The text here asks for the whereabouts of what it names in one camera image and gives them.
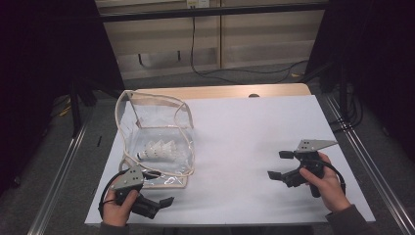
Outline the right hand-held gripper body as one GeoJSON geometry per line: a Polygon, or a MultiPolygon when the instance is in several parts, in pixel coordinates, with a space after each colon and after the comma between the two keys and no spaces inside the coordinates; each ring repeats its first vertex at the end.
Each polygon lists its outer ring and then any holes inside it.
{"type": "Polygon", "coordinates": [[[300,169],[303,167],[322,178],[324,167],[328,165],[321,159],[318,151],[336,144],[337,142],[334,140],[302,139],[297,148],[292,151],[295,153],[294,159],[300,162],[300,166],[284,174],[284,183],[288,187],[298,187],[305,183],[306,179],[300,175],[300,169]]]}

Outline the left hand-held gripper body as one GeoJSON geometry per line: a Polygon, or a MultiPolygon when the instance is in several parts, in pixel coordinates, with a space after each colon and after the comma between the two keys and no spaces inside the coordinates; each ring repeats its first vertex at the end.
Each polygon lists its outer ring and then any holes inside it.
{"type": "MultiPolygon", "coordinates": [[[[120,179],[111,186],[115,191],[115,202],[118,205],[122,205],[130,191],[136,190],[140,192],[145,180],[143,170],[139,165],[127,169],[120,179]]],[[[140,194],[133,204],[131,211],[147,218],[154,218],[159,209],[159,203],[151,201],[140,194]]]]}

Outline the clear plastic bag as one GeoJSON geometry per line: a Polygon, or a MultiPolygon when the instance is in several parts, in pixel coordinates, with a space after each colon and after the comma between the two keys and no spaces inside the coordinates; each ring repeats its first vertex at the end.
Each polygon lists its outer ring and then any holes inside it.
{"type": "Polygon", "coordinates": [[[125,90],[115,104],[115,123],[122,141],[120,170],[139,165],[143,171],[159,171],[161,176],[147,179],[148,189],[184,188],[195,171],[193,117],[182,100],[166,96],[125,90]],[[137,154],[153,141],[174,141],[175,159],[140,161],[137,154]]]}

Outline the person's left hand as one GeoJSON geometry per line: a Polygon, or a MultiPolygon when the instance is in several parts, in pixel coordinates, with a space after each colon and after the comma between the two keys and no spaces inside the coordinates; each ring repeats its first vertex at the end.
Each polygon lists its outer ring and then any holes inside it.
{"type": "Polygon", "coordinates": [[[118,205],[115,202],[115,191],[109,190],[103,205],[103,222],[111,226],[125,226],[130,216],[131,208],[138,196],[139,193],[136,190],[132,190],[127,195],[123,204],[118,205]]]}

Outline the person's right hand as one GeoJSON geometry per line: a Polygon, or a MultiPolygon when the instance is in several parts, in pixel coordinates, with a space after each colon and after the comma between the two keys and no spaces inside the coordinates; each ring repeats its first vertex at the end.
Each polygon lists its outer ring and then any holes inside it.
{"type": "Polygon", "coordinates": [[[348,209],[351,203],[342,190],[340,180],[334,171],[324,167],[324,176],[319,178],[306,168],[300,169],[300,175],[309,184],[317,187],[325,207],[332,213],[348,209]]]}

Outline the white table mat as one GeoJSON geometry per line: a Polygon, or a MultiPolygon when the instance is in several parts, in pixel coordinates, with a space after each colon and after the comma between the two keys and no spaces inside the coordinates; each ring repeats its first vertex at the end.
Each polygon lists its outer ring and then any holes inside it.
{"type": "MultiPolygon", "coordinates": [[[[130,221],[154,226],[232,226],[315,224],[325,220],[321,200],[307,186],[287,187],[267,171],[285,173],[299,166],[280,151],[294,151],[302,139],[334,140],[316,98],[189,99],[193,117],[195,171],[184,188],[148,189],[151,200],[173,197],[171,207],[149,219],[130,221]]],[[[341,148],[321,150],[346,181],[346,195],[368,221],[375,219],[341,148]]],[[[122,141],[117,132],[101,177],[102,193],[120,170],[122,141]]]]}

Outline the black metal stand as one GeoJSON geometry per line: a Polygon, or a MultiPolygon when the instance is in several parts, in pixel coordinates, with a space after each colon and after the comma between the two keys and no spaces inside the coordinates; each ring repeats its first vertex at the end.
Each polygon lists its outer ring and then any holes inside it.
{"type": "Polygon", "coordinates": [[[97,103],[97,98],[93,94],[93,81],[86,77],[75,77],[70,84],[69,97],[73,122],[72,136],[75,137],[82,127],[78,99],[81,99],[86,107],[95,106],[97,103]]]}
{"type": "Polygon", "coordinates": [[[344,66],[341,66],[341,78],[340,78],[340,112],[343,120],[348,120],[347,114],[347,81],[346,71],[344,66]]]}

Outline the black curtain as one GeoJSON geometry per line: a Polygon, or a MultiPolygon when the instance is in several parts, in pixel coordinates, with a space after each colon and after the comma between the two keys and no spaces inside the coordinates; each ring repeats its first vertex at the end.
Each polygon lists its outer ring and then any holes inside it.
{"type": "Polygon", "coordinates": [[[344,75],[415,162],[415,0],[327,0],[307,73],[344,75]]]}
{"type": "Polygon", "coordinates": [[[0,0],[0,195],[16,183],[54,100],[124,88],[96,0],[0,0]]]}

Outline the wooden counter with dark edge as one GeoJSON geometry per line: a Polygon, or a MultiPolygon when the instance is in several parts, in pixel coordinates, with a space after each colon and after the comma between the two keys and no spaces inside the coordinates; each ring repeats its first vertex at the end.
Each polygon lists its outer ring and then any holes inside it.
{"type": "Polygon", "coordinates": [[[274,4],[260,6],[239,6],[239,7],[216,7],[205,9],[186,9],[186,10],[167,10],[155,12],[140,13],[123,13],[123,14],[104,14],[98,20],[102,23],[128,22],[128,21],[147,21],[147,20],[164,20],[164,19],[181,19],[196,17],[217,17],[246,14],[267,14],[267,13],[285,13],[285,12],[304,12],[326,10],[331,3],[309,2],[309,3],[291,3],[291,4],[274,4]]]}

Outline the aluminium floor rail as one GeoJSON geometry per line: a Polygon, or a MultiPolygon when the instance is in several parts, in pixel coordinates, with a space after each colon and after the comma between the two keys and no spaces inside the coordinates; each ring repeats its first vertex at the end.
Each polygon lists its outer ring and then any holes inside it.
{"type": "Polygon", "coordinates": [[[352,146],[354,153],[358,156],[367,174],[371,178],[378,193],[382,197],[394,221],[402,232],[402,235],[415,235],[415,222],[408,214],[401,200],[397,197],[385,177],[382,175],[369,152],[363,145],[357,133],[341,114],[340,105],[333,96],[326,97],[333,115],[341,120],[340,127],[347,141],[352,146]]]}
{"type": "Polygon", "coordinates": [[[84,138],[87,126],[87,123],[82,124],[78,132],[71,138],[69,147],[59,167],[59,170],[26,235],[44,235],[52,213],[56,207],[56,204],[58,203],[71,165],[84,138]]]}

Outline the white wall outlet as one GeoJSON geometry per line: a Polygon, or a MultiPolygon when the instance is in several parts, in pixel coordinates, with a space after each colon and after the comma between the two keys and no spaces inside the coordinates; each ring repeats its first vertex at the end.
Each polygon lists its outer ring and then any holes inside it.
{"type": "Polygon", "coordinates": [[[209,0],[186,0],[189,9],[208,8],[209,0]]]}

